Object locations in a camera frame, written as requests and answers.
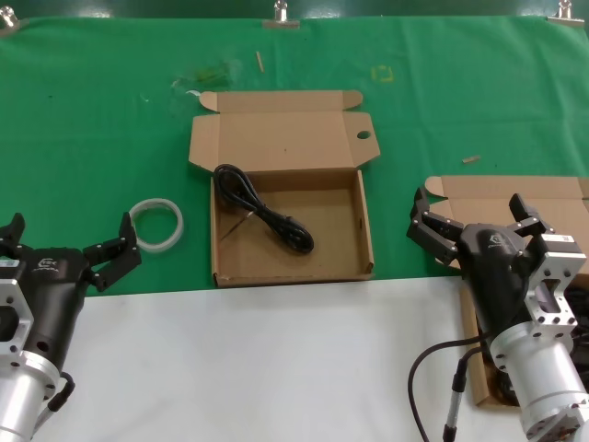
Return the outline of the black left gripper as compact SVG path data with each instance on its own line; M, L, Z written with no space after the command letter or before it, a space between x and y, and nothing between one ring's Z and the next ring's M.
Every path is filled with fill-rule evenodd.
M24 216L15 213L1 227L2 257L20 257L25 226ZM86 247L83 253L68 248L27 249L21 258L25 269L18 282L33 315L24 349L57 368L64 366L89 284L104 292L142 263L128 212L122 215L117 238Z

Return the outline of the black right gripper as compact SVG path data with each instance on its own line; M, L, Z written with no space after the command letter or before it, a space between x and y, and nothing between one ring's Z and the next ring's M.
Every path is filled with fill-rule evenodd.
M486 342L531 321L525 295L534 258L525 252L525 237L553 233L519 193L512 196L509 208L514 222L508 227L464 226L434 213L425 188L419 187L410 211L407 237L445 266L458 260Z

